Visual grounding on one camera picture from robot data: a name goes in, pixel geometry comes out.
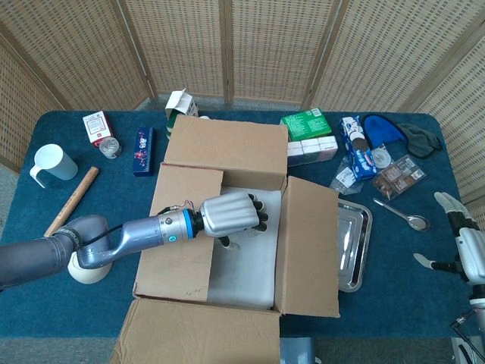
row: green box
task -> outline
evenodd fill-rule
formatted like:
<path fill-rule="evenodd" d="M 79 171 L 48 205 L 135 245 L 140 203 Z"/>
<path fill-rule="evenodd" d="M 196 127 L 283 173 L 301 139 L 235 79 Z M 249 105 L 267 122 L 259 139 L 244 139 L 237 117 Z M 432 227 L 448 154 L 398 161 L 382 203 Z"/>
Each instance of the green box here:
<path fill-rule="evenodd" d="M 285 116 L 280 123 L 288 127 L 289 139 L 293 142 L 322 137 L 332 132 L 319 108 Z"/>

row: spoon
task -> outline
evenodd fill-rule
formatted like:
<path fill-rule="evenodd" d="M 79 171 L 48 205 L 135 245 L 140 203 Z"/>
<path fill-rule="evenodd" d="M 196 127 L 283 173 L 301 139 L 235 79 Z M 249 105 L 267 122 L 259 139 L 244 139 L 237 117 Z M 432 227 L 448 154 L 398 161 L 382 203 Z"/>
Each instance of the spoon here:
<path fill-rule="evenodd" d="M 388 209 L 389 211 L 394 212 L 399 217 L 404 218 L 408 222 L 409 226 L 417 231 L 425 231 L 429 229 L 431 226 L 430 222 L 422 216 L 419 216 L 419 215 L 406 216 L 402 212 L 394 209 L 393 207 L 387 205 L 382 201 L 379 201 L 378 199 L 374 199 L 374 202 L 378 205 L 381 205 L 385 209 Z"/>

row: blue tablecloth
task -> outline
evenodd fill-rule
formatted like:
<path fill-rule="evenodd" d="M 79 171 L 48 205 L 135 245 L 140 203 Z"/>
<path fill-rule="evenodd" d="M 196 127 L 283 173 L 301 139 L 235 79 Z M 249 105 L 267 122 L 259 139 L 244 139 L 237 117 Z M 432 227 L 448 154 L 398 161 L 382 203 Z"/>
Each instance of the blue tablecloth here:
<path fill-rule="evenodd" d="M 120 158 L 115 160 L 107 160 L 88 143 L 82 116 L 90 113 L 53 111 L 39 119 L 20 173 L 2 243 L 41 237 L 91 165 L 99 166 L 101 173 L 71 219 L 100 214 L 114 226 L 148 215 L 159 162 L 167 148 L 164 112 L 107 112 L 114 134 L 124 148 Z M 287 112 L 218 111 L 203 114 L 210 118 L 278 124 Z M 325 115 L 337 131 L 339 119 L 354 114 L 328 112 Z M 438 123 L 429 115 L 385 115 L 396 123 L 417 124 L 443 140 Z M 132 174 L 134 140 L 140 126 L 153 126 L 157 132 L 153 177 L 134 177 Z M 335 134 L 339 151 L 332 161 L 289 168 L 288 173 L 328 186 L 344 154 L 342 138 Z M 43 190 L 29 176 L 29 170 L 36 150 L 47 143 L 62 146 L 78 164 L 79 173 L 73 180 L 60 181 L 43 172 L 42 177 L 50 186 Z M 395 160 L 406 151 L 401 142 L 390 143 L 388 150 Z M 458 190 L 446 149 L 416 162 L 427 177 L 393 200 L 392 205 L 406 213 L 428 217 L 431 229 L 413 231 L 401 218 L 375 205 L 372 198 L 379 194 L 370 182 L 365 183 L 360 193 L 344 196 L 367 206 L 374 215 L 361 289 L 355 293 L 340 293 L 341 318 L 285 315 L 281 319 L 283 336 L 450 336 L 452 332 L 448 324 L 468 309 L 470 289 L 458 276 L 423 268 L 413 259 L 412 253 L 419 252 L 436 260 L 453 260 L 455 243 L 446 216 L 434 201 L 433 192 L 446 191 L 458 197 Z M 138 260 L 139 254 L 134 254 L 116 261 L 109 275 L 97 284 L 79 284 L 63 272 L 0 293 L 0 336 L 117 336 L 133 299 Z"/>

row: metal tray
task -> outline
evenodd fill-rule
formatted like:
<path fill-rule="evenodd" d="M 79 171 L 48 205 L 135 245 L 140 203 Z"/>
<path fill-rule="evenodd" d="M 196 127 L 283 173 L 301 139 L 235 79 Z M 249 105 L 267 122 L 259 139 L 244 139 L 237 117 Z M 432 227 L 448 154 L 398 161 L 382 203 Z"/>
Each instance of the metal tray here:
<path fill-rule="evenodd" d="M 360 288 L 371 227 L 369 209 L 339 199 L 339 290 L 356 292 Z"/>

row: white mug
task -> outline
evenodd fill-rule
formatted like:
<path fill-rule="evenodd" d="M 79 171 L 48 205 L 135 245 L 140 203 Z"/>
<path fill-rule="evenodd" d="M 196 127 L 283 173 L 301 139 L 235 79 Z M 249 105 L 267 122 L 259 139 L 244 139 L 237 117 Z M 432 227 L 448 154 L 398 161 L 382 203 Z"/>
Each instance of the white mug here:
<path fill-rule="evenodd" d="M 77 165 L 57 144 L 47 144 L 40 148 L 34 156 L 35 165 L 30 170 L 30 176 L 36 180 L 42 188 L 45 188 L 43 182 L 37 177 L 41 171 L 60 178 L 61 180 L 70 180 L 77 173 Z"/>

